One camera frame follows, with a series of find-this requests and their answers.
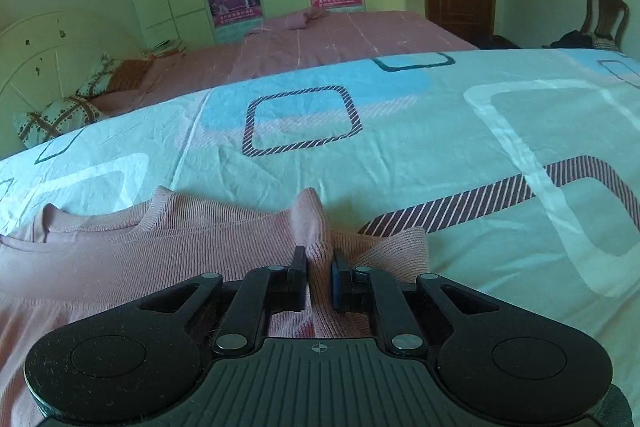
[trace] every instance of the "light blue bed sheet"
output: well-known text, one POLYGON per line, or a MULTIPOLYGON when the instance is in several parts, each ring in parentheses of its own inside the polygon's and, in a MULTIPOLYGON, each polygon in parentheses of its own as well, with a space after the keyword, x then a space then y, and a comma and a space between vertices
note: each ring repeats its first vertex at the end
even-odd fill
POLYGON ((0 162, 0 232, 164 185, 264 211, 315 187, 337 229, 429 230, 431 270, 594 336, 640 424, 640 64, 417 54, 279 74, 0 162))

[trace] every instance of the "pink sweater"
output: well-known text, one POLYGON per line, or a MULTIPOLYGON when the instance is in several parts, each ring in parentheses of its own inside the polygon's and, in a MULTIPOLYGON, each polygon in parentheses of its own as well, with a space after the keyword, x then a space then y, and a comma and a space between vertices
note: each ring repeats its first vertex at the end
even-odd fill
POLYGON ((295 245, 306 247, 309 261, 306 309, 275 315, 271 335, 369 334, 362 316, 332 310, 334 247, 351 266, 385 269, 402 281, 428 270, 423 229, 385 241, 332 232, 311 188, 277 214, 163 187, 151 201, 107 216, 71 216, 46 205, 11 237, 0 235, 0 427, 31 427, 42 419, 22 367, 44 334, 206 271, 239 280, 255 267, 290 264, 295 245))

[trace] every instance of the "headboard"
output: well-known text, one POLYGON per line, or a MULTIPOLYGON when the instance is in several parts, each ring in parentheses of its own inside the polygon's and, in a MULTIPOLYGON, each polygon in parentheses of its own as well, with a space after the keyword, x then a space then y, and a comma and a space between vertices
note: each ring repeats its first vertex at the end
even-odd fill
POLYGON ((0 160, 24 150, 14 132, 14 113, 43 110, 73 94, 104 53, 142 54, 123 28, 88 11, 28 17, 0 34, 0 160))

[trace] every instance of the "pink blanket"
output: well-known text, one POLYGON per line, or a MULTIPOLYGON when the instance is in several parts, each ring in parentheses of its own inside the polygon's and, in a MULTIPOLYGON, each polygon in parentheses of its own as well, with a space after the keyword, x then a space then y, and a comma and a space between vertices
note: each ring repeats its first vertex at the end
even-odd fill
POLYGON ((156 60, 140 89, 105 94, 92 103, 116 116, 190 92, 270 74, 386 55, 474 49, 413 12, 325 15, 305 10, 266 20, 240 44, 156 60))

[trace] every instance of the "chair backrest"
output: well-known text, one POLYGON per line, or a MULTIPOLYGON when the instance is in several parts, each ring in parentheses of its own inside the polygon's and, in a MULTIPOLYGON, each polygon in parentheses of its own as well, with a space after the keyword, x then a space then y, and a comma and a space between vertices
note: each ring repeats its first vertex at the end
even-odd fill
MULTIPOLYGON (((626 25, 629 20, 629 6, 623 0, 598 0, 598 23, 596 25, 595 32, 599 36, 611 35, 613 26, 615 26, 620 12, 623 13, 622 20, 618 25, 616 35, 613 36, 613 40, 617 47, 622 42, 622 37, 626 30, 626 25)), ((584 24, 580 30, 582 33, 589 31, 591 27, 591 20, 593 16, 593 0, 587 0, 587 16, 584 19, 584 24)))

